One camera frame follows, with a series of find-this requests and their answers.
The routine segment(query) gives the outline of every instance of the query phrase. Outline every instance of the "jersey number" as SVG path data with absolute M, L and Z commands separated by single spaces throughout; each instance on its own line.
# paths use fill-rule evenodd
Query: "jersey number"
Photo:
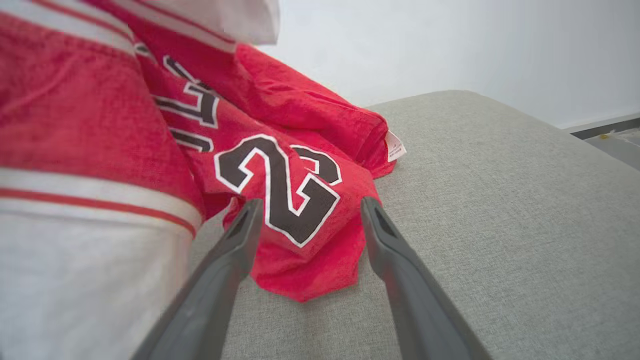
M 312 173 L 329 185 L 342 181 L 340 168 L 329 155 L 300 145 L 291 146 L 301 158 L 315 164 Z M 247 163 L 254 157 L 264 160 L 266 185 L 265 224 L 284 234 L 298 247 L 305 246 L 331 215 L 340 195 L 314 174 L 309 173 L 296 193 L 304 201 L 297 209 L 293 206 L 289 158 L 271 136 L 260 134 L 245 138 L 233 149 L 215 155 L 216 177 L 236 193 L 251 181 L 253 172 Z

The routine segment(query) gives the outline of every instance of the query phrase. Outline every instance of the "white wall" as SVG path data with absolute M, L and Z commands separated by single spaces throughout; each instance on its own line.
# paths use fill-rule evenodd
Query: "white wall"
M 367 106 L 478 92 L 557 127 L 640 112 L 640 0 L 280 0 L 262 47 Z

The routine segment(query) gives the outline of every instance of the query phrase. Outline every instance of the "white stripe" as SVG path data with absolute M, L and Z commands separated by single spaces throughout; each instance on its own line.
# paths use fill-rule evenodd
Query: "white stripe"
M 0 198 L 0 213 L 14 213 L 34 216 L 34 224 L 38 215 L 53 218 L 73 218 L 87 221 L 118 222 L 131 224 L 135 227 L 154 227 L 173 233 L 179 238 L 189 239 L 193 235 L 184 226 L 165 219 L 146 215 L 126 213 L 117 210 L 87 208 L 69 204 L 57 204 L 38 200 Z
M 189 222 L 196 230 L 202 224 L 202 216 L 198 210 L 182 199 L 115 181 L 0 168 L 0 188 L 110 201 L 164 211 Z
M 107 22 L 129 34 L 130 37 L 132 36 L 131 30 L 128 26 L 102 10 L 98 10 L 83 3 L 78 3 L 77 1 L 65 0 L 52 2 Z M 92 22 L 57 12 L 30 1 L 2 0 L 0 1 L 0 12 L 8 13 L 46 28 L 51 28 L 69 35 L 108 45 L 115 49 L 125 51 L 131 55 L 134 54 L 131 41 L 123 38 L 122 35 Z
M 144 5 L 140 5 L 134 1 L 113 0 L 112 2 L 117 4 L 119 7 L 127 10 L 128 12 L 134 14 L 135 16 L 153 22 L 156 25 L 162 26 L 163 28 L 169 29 L 178 34 L 198 40 L 209 46 L 213 46 L 219 50 L 225 51 L 227 53 L 233 53 L 236 50 L 235 44 L 224 42 L 218 37 L 196 26 L 188 24 L 184 21 L 180 21 L 178 19 L 174 19 L 173 17 L 167 16 Z

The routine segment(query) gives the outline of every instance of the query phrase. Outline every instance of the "red stripe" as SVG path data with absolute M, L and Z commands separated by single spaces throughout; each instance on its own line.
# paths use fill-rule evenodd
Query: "red stripe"
M 14 190 L 14 189 L 7 189 L 7 188 L 0 188 L 0 197 L 13 197 L 18 199 L 53 202 L 56 204 L 84 206 L 86 208 L 105 209 L 105 210 L 121 211 L 123 213 L 144 215 L 148 217 L 158 218 L 161 220 L 166 220 L 176 225 L 185 227 L 193 237 L 196 236 L 196 229 L 188 221 L 182 218 L 179 218 L 175 215 L 165 213 L 164 211 L 143 208 L 141 206 L 121 204 L 119 202 L 85 199 L 82 197 L 56 195 L 56 194 L 41 193 L 41 192 L 29 192 L 24 190 Z
M 205 28 L 204 26 L 202 26 L 202 25 L 198 24 L 197 22 L 193 22 L 193 21 L 191 21 L 191 20 L 189 20 L 189 19 L 187 19 L 187 18 L 185 18 L 185 17 L 182 17 L 182 16 L 180 16 L 180 15 L 177 15 L 176 13 L 172 13 L 172 12 L 170 12 L 170 11 L 168 11 L 168 10 L 165 10 L 165 9 L 159 8 L 159 7 L 157 7 L 157 6 L 151 5 L 151 4 L 146 3 L 146 2 L 144 2 L 144 1 L 141 1 L 141 0 L 134 0 L 134 1 L 135 1 L 136 3 L 138 3 L 138 4 L 142 5 L 142 6 L 146 7 L 146 8 L 149 8 L 149 9 L 151 9 L 151 10 L 157 11 L 157 12 L 159 12 L 159 13 L 162 13 L 163 15 L 166 15 L 166 16 L 169 16 L 169 17 L 172 17 L 172 18 L 174 18 L 175 20 L 182 21 L 182 22 L 184 22 L 184 23 L 186 23 L 186 24 L 189 24 L 189 25 L 191 25 L 191 26 L 194 26 L 194 27 L 196 27 L 196 28 L 198 28 L 198 29 L 200 29 L 200 30 L 202 30 L 202 31 L 204 31 L 204 32 L 206 32 L 206 33 L 208 33 L 208 34 L 210 34 L 210 35 L 212 35 L 212 36 L 214 36 L 214 37 L 216 37 L 216 38 L 218 38 L 218 39 L 220 39 L 220 40 L 222 40 L 222 41 L 226 42 L 226 43 L 228 43 L 228 44 L 234 44 L 234 43 L 236 42 L 235 40 L 233 40 L 233 39 L 231 39 L 231 38 L 223 37 L 222 35 L 219 35 L 219 34 L 217 34 L 217 33 L 213 32 L 213 31 L 211 31 L 211 30 L 209 30 L 209 29 Z
M 75 17 L 77 19 L 81 19 L 81 20 L 84 20 L 84 21 L 87 21 L 87 22 L 91 22 L 94 25 L 98 25 L 98 26 L 100 26 L 102 28 L 105 28 L 105 29 L 108 29 L 108 30 L 111 30 L 111 31 L 117 33 L 121 37 L 124 37 L 127 41 L 131 41 L 131 37 L 129 36 L 129 34 L 127 34 L 125 31 L 121 30 L 120 28 L 118 28 L 118 27 L 116 27 L 116 26 L 114 26 L 114 25 L 112 25 L 112 24 L 110 24 L 108 22 L 105 22 L 103 20 L 97 19 L 97 18 L 92 17 L 90 15 L 87 15 L 85 13 L 81 13 L 81 12 L 75 11 L 75 10 L 70 9 L 70 8 L 65 8 L 62 5 L 52 3 L 52 2 L 50 2 L 48 0 L 31 0 L 31 2 L 39 4 L 39 5 L 42 5 L 42 6 L 48 8 L 48 9 L 51 9 L 51 10 L 53 10 L 55 12 L 64 13 L 65 15 L 68 15 L 68 16 L 71 16 L 71 17 Z

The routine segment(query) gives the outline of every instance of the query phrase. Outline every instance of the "gray fabric surface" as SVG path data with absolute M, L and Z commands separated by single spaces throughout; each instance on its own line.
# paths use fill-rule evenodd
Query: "gray fabric surface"
M 640 357 L 640 172 L 471 92 L 371 107 L 408 154 L 383 205 L 498 359 Z M 207 224 L 201 258 L 219 233 Z M 383 284 L 297 304 L 242 283 L 225 359 L 399 359 Z

